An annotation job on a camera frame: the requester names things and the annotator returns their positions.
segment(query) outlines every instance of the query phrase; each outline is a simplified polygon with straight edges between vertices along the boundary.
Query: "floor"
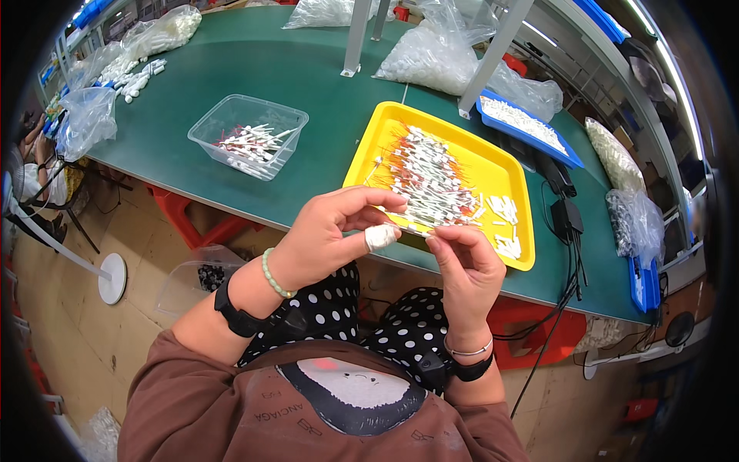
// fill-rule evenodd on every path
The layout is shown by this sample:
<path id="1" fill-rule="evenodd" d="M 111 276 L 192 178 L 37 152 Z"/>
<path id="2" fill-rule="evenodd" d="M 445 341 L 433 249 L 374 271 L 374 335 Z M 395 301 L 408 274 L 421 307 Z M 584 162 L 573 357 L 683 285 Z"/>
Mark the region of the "floor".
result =
<path id="1" fill-rule="evenodd" d="M 21 234 L 13 265 L 18 275 L 18 304 L 32 330 L 38 360 L 64 411 L 80 429 L 101 407 L 119 421 L 126 415 L 129 384 L 146 360 L 154 337 L 174 319 L 155 311 L 167 276 L 188 259 L 189 249 L 169 225 L 141 182 L 134 191 L 98 185 L 94 203 L 81 222 L 101 250 L 97 255 L 69 225 L 65 246 L 99 265 L 118 252 L 126 260 L 128 283 L 123 299 L 108 306 L 97 295 L 97 278 Z M 214 220 L 212 210 L 193 211 L 197 225 Z M 265 228 L 235 238 L 230 247 L 255 253 L 277 242 L 282 233 Z M 440 280 L 363 259 L 363 295 L 390 299 L 418 285 Z M 529 370 L 503 371 L 509 405 L 516 401 Z M 599 369 L 592 381 L 582 368 L 566 360 L 541 367 L 534 375 L 514 418 L 514 426 L 533 461 L 589 461 L 615 428 L 635 381 L 633 364 Z"/>

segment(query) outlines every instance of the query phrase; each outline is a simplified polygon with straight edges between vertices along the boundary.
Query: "blue tray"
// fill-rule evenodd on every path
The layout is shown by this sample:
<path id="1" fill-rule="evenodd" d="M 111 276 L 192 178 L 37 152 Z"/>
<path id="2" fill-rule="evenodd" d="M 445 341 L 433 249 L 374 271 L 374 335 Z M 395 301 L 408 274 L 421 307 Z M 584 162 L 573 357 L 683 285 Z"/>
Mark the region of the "blue tray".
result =
<path id="1" fill-rule="evenodd" d="M 499 95 L 491 92 L 488 89 L 484 89 L 481 96 L 485 96 L 485 97 L 490 98 L 492 100 L 503 101 L 506 104 L 509 104 L 510 106 L 512 106 L 512 107 L 514 107 L 516 109 L 521 109 L 529 117 L 532 117 L 534 119 L 537 119 L 539 122 L 541 122 L 544 125 L 546 125 L 547 127 L 551 128 L 551 126 L 548 123 L 546 123 L 545 121 L 541 120 L 536 115 L 531 114 L 529 111 L 527 111 L 526 109 L 523 109 L 521 106 L 518 106 L 516 104 L 513 104 L 512 102 L 506 100 L 505 98 L 502 98 L 501 96 L 499 96 Z M 510 136 L 512 136 L 514 138 L 517 138 L 517 139 L 523 141 L 524 143 L 526 143 L 528 145 L 531 145 L 531 146 L 535 147 L 536 149 L 540 150 L 541 152 L 543 152 L 547 156 L 552 157 L 555 160 L 558 160 L 559 162 L 564 163 L 567 167 L 570 167 L 571 169 L 574 169 L 575 167 L 580 167 L 580 168 L 583 167 L 582 161 L 580 160 L 580 158 L 577 157 L 577 154 L 575 154 L 575 151 L 572 150 L 572 148 L 570 147 L 570 145 L 567 144 L 567 141 L 565 141 L 565 139 L 559 134 L 559 132 L 557 130 L 554 130 L 553 129 L 554 132 L 556 133 L 556 136 L 559 138 L 559 142 L 562 143 L 562 145 L 565 147 L 565 151 L 567 152 L 568 155 L 564 155 L 563 153 L 557 151 L 555 148 L 553 148 L 552 146 L 549 146 L 547 143 L 544 143 L 539 138 L 535 138 L 535 137 L 531 136 L 530 134 L 528 134 L 528 133 L 526 133 L 526 132 L 524 132 L 522 130 L 517 129 L 514 126 L 510 126 L 510 125 L 508 125 L 507 123 L 505 123 L 505 122 L 503 122 L 501 120 L 498 120 L 498 119 L 495 119 L 495 118 L 490 117 L 485 112 L 483 112 L 483 107 L 480 104 L 480 99 L 479 98 L 477 99 L 477 102 L 475 103 L 475 105 L 477 106 L 477 111 L 480 113 L 480 116 L 482 117 L 483 123 L 485 125 L 490 126 L 490 127 L 493 127 L 496 130 L 500 130 L 503 133 L 506 133 L 506 134 L 508 134 L 508 135 L 510 135 Z"/>
<path id="2" fill-rule="evenodd" d="M 585 14 L 590 16 L 590 19 L 601 28 L 609 40 L 615 41 L 617 44 L 622 43 L 626 37 L 616 27 L 613 21 L 610 20 L 605 11 L 594 1 L 594 0 L 574 0 L 575 4 L 580 7 L 581 10 L 585 11 Z"/>
<path id="3" fill-rule="evenodd" d="M 628 260 L 631 299 L 642 313 L 654 310 L 661 302 L 657 262 L 652 259 L 649 269 L 644 269 L 641 267 L 639 257 L 628 257 Z"/>

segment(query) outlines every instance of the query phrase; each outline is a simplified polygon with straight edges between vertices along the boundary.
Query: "ceiling light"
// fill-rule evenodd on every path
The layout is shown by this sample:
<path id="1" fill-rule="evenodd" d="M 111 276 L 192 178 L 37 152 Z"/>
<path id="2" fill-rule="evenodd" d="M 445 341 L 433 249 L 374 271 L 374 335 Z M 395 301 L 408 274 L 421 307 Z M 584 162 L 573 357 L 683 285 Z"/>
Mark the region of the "ceiling light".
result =
<path id="1" fill-rule="evenodd" d="M 547 37 L 546 35 L 544 35 L 544 34 L 542 33 L 542 31 L 541 31 L 541 30 L 538 30 L 538 29 L 537 29 L 536 27 L 532 26 L 531 24 L 529 24 L 529 23 L 528 23 L 528 22 L 526 22 L 526 21 L 524 21 L 524 22 L 523 22 L 523 25 L 525 25 L 525 26 L 526 26 L 526 27 L 528 27 L 529 29 L 533 30 L 533 31 L 534 31 L 535 33 L 537 33 L 537 34 L 539 34 L 540 36 L 542 36 L 542 37 L 544 38 L 544 40 L 546 40 L 546 41 L 548 41 L 549 43 L 551 43 L 553 47 L 556 47 L 556 44 L 554 43 L 554 40 L 552 40 L 551 38 L 549 38 L 549 37 Z"/>
<path id="2" fill-rule="evenodd" d="M 698 160 L 703 160 L 703 143 L 701 142 L 701 136 L 698 134 L 698 124 L 695 121 L 692 107 L 690 105 L 690 99 L 688 98 L 687 91 L 685 90 L 685 83 L 681 79 L 680 72 L 675 63 L 672 62 L 670 54 L 667 52 L 667 48 L 662 43 L 662 40 L 657 40 L 657 50 L 662 56 L 662 62 L 667 65 L 667 70 L 670 71 L 670 77 L 672 77 L 672 83 L 677 87 L 678 99 L 680 105 L 683 106 L 685 115 L 688 117 L 688 124 L 690 125 L 690 134 L 693 139 L 693 145 L 695 146 L 695 155 L 698 156 Z"/>
<path id="3" fill-rule="evenodd" d="M 644 11 L 641 11 L 641 8 L 637 6 L 637 4 L 634 2 L 634 0 L 626 0 L 626 3 L 629 4 L 632 10 L 634 10 L 634 13 L 639 17 L 639 21 L 644 25 L 644 28 L 647 29 L 647 32 L 651 35 L 657 35 L 654 32 L 654 28 L 647 20 L 647 17 L 644 15 Z"/>

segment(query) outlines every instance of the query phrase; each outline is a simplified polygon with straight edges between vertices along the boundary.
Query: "green workbench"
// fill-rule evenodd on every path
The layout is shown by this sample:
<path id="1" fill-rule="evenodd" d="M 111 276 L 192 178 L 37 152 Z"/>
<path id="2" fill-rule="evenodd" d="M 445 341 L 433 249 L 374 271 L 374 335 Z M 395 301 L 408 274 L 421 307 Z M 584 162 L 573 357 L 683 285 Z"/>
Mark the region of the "green workbench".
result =
<path id="1" fill-rule="evenodd" d="M 379 42 L 369 40 L 354 78 L 343 68 L 348 27 L 282 30 L 292 7 L 252 7 L 204 15 L 190 43 L 158 55 L 166 71 L 152 78 L 141 96 L 118 98 L 115 140 L 99 143 L 88 156 L 133 177 L 201 203 L 275 228 L 292 225 L 311 197 L 340 188 L 375 106 L 402 101 L 406 85 L 370 76 L 412 27 L 385 26 Z M 263 182 L 212 160 L 188 140 L 187 131 L 226 95 L 239 93 L 305 111 L 310 121 L 298 149 L 274 180 Z M 454 123 L 483 138 L 492 129 L 479 118 L 457 114 L 456 98 L 408 86 L 405 104 Z M 583 212 L 582 259 L 590 285 L 571 308 L 646 322 L 630 301 L 627 262 L 616 256 L 604 195 L 607 178 L 582 126 L 562 111 L 551 121 L 585 163 L 572 171 Z M 530 271 L 508 269 L 503 291 L 553 305 L 565 284 L 567 250 L 546 228 L 538 174 L 526 172 L 534 219 L 536 263 Z M 547 191 L 548 203 L 554 196 Z M 405 268 L 438 272 L 434 257 L 395 243 L 376 255 Z"/>

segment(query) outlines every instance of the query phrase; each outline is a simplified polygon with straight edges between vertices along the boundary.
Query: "woman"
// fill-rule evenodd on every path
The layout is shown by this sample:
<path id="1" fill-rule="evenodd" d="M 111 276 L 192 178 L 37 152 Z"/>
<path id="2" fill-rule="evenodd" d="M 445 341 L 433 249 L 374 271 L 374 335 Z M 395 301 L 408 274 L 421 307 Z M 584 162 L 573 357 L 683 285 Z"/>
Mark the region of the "woman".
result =
<path id="1" fill-rule="evenodd" d="M 478 230 L 436 228 L 443 292 L 407 293 L 358 341 L 353 260 L 369 248 L 341 232 L 389 222 L 374 205 L 406 200 L 366 186 L 314 197 L 273 251 L 157 337 L 120 461 L 528 460 L 486 324 L 505 266 Z"/>

